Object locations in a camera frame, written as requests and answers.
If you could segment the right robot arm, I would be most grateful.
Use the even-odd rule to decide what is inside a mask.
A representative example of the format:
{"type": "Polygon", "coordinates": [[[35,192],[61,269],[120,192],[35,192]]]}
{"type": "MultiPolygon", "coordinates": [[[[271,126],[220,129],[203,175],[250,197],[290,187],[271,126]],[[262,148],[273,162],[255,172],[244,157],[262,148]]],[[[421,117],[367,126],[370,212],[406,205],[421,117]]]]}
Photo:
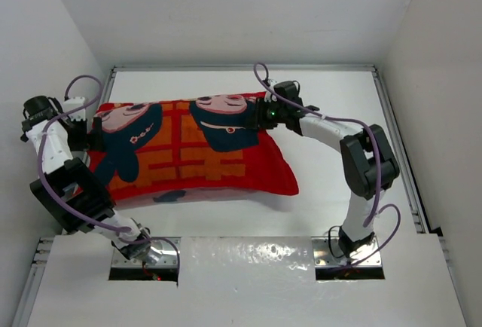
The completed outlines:
{"type": "Polygon", "coordinates": [[[260,81],[266,93],[255,102],[247,125],[255,130],[272,130],[280,124],[299,136],[314,139],[340,153],[343,174],[351,195],[346,218],[338,229],[342,256],[350,258],[374,238],[374,219],[383,192],[392,187],[400,168],[384,129],[352,118],[321,113],[304,105],[297,81],[260,81]]]}

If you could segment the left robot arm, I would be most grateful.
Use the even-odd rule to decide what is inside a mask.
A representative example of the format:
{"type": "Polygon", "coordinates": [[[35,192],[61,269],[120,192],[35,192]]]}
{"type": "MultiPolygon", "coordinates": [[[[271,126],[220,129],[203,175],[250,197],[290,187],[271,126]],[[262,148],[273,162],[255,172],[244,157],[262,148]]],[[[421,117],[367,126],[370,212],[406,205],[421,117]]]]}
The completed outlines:
{"type": "Polygon", "coordinates": [[[127,260],[152,257],[148,229],[115,211],[108,183],[139,174],[136,151],[160,129],[159,105],[138,104],[98,112],[87,120],[84,97],[35,96],[23,104],[21,139],[40,162],[30,190],[68,234],[96,233],[127,260]]]}

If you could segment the red and pink pillowcase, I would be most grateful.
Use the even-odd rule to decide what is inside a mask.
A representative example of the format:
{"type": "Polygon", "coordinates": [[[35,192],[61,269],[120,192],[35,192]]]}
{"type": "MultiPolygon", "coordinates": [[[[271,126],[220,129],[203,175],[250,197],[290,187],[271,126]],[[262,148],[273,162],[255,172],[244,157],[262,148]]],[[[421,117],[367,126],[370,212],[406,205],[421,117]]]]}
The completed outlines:
{"type": "Polygon", "coordinates": [[[114,200],[168,203],[197,192],[263,191],[294,196],[296,177],[274,139],[246,121],[262,93],[139,103],[104,103],[101,151],[90,171],[114,200]]]}

